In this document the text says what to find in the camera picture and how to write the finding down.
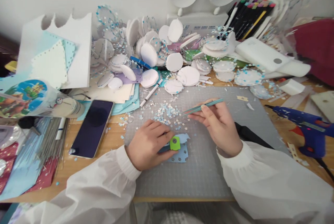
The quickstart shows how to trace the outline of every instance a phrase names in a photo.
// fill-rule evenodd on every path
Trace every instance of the blue glue gun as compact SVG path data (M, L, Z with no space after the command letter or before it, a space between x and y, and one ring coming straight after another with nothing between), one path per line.
M325 136L334 137L334 125L322 121L316 115L280 106L269 106L278 116L295 123L293 132L304 136L305 145L299 151L311 158L321 159L326 154Z

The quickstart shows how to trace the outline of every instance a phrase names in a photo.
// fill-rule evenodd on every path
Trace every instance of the smartphone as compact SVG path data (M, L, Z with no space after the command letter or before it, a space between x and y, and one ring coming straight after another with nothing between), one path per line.
M77 136L69 151L70 155L92 159L105 134L114 102L93 100Z

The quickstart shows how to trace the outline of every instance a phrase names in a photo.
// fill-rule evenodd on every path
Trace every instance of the red fabric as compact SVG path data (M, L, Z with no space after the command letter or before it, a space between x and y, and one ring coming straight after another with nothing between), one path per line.
M51 186L52 179L56 171L57 163L58 163L58 159L54 159L54 160L46 162L44 164L44 167L40 175L37 178L36 184L33 187L31 187L28 191L26 191L25 193Z
M11 170L13 169L13 165L16 159L16 150L18 148L17 142L13 143L12 145L0 149L0 159L6 161L6 168L4 173L0 176L0 194L4 190L7 181L9 179Z
M334 86L334 20L318 20L293 29L297 29L297 53L314 61L310 73Z

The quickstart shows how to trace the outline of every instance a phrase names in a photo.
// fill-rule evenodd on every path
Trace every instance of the wire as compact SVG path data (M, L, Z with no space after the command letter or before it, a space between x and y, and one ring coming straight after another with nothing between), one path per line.
M325 171L328 173L329 177L332 179L332 181L334 182L334 175L332 174L332 172L328 169L326 163L320 158L320 159L315 159L320 166L322 166Z

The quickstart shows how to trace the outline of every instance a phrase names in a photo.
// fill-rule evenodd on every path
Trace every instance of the gray cutting mat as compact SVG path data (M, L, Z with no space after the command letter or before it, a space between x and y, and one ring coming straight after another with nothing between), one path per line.
M146 120L154 117L151 111L153 110L156 113L160 108L160 103L166 101L172 107L177 106L182 112L194 107L199 102L217 97L223 98L228 104L234 121L247 126L274 149L290 155L259 99L255 98L248 88L185 87L175 102L170 102L175 95L173 97L163 88L156 93L157 95L153 94L151 96L152 101L149 100L147 103L158 102L158 105L151 106L151 109L137 109L133 112L133 121L128 123L126 127L125 144L128 145L131 142L136 127L140 127ZM247 97L248 103L251 104L254 111L246 106L247 102L238 100L237 96ZM144 119L140 120L139 115L143 115ZM180 125L173 126L172 129L176 133L187 133L190 137L187 142L189 154L187 162L165 162L149 171L142 172L137 179L135 196L185 199L231 198L233 195L224 180L223 169L216 154L216 145L207 129L194 120L188 121L186 117L178 116L169 120L173 123L176 119L185 125L181 125L179 131L175 131L175 127Z

